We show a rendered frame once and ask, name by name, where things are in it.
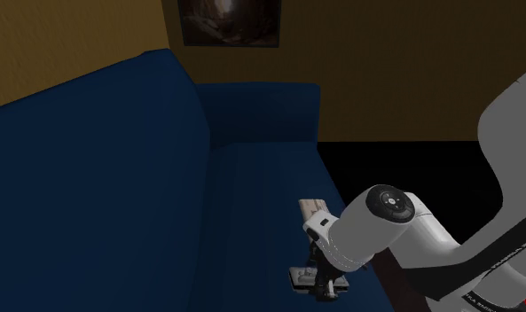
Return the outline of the beige cardboard box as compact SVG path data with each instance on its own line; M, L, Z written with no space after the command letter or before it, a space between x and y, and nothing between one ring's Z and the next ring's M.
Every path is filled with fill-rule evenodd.
M329 214L329 209L323 199L299 199L298 204L304 222L307 222L318 211Z

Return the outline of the dark blue sofa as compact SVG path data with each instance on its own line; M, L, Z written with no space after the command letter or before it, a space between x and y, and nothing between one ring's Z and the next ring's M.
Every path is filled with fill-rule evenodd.
M313 83L196 84L147 51L0 106L0 312L394 312L293 291L300 199L344 205Z

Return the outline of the dark framed wall picture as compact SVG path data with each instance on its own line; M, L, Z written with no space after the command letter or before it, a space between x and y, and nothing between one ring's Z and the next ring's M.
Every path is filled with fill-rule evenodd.
M281 0L177 0L186 46L279 47Z

